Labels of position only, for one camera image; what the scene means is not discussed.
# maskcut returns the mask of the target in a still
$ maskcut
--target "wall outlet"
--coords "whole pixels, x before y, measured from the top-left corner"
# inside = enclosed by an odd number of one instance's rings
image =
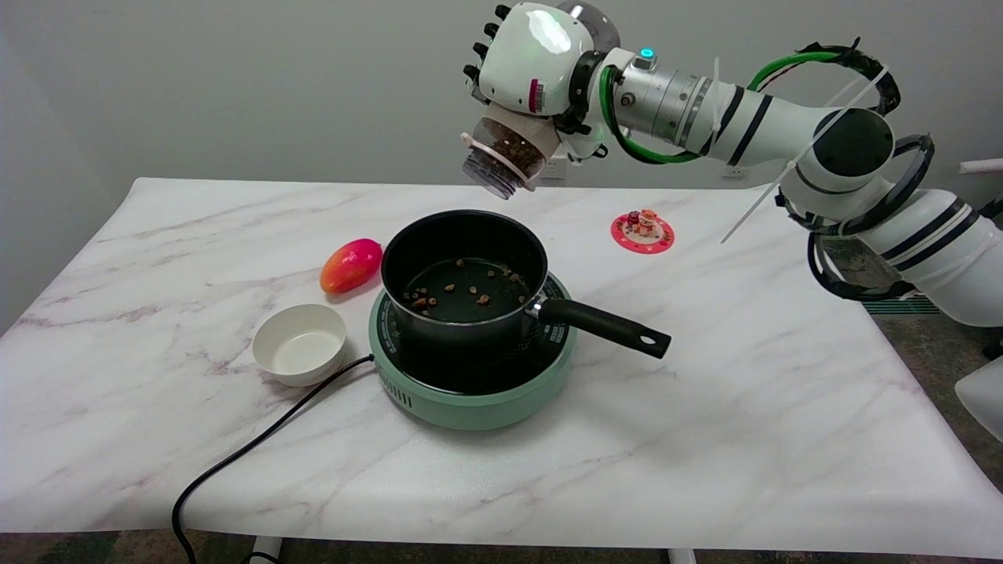
[[[544,170],[540,171],[540,178],[549,181],[563,181],[568,175],[568,156],[559,153],[544,165]]]
[[[725,166],[724,170],[721,171],[722,179],[744,179],[745,178],[745,168],[744,167],[728,167]]]

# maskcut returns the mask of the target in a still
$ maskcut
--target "pot handle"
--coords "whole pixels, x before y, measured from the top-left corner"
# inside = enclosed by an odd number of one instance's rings
[[[662,358],[672,337],[613,315],[608,311],[573,300],[545,300],[536,306],[537,317],[544,323],[567,323],[597,337]]]

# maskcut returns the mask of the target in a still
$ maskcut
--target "white wall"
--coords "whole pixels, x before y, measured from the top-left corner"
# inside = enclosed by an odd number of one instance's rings
[[[116,196],[137,176],[463,183],[463,87],[493,0],[5,0],[10,40]],[[903,90],[902,134],[938,144],[926,186],[973,203],[1000,179],[955,176],[1003,156],[998,0],[596,0],[625,46],[746,82],[813,40],[862,47]],[[773,90],[821,103],[852,77],[808,65]],[[650,168],[613,150],[570,185],[736,186],[720,166]],[[744,184],[768,180],[757,171]]]
[[[0,334],[113,210],[0,35]]]

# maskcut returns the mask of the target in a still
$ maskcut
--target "floor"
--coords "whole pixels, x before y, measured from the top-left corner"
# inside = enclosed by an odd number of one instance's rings
[[[833,260],[852,282],[878,285],[890,274],[876,257],[852,242],[827,245]],[[985,363],[984,331],[961,326],[941,314],[876,314],[875,321],[917,380],[944,414],[961,442],[997,488],[1003,489],[1003,444],[982,429],[962,407],[954,383]],[[253,539],[237,535],[190,532],[202,564],[236,564]],[[377,564],[382,562],[452,562],[500,564],[658,564],[652,550],[455,547],[289,540],[286,564]],[[968,559],[835,553],[698,551],[701,564],[955,564]],[[0,562],[19,564],[126,564],[184,562],[170,531],[128,531],[72,535],[0,535]]]

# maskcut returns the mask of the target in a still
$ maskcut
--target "cooking pot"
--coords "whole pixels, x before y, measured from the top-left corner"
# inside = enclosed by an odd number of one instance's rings
[[[499,214],[452,210],[405,227],[383,252],[381,276],[401,339],[416,346],[504,350],[537,325],[566,323],[662,358],[671,337],[601,309],[547,299],[547,252]]]

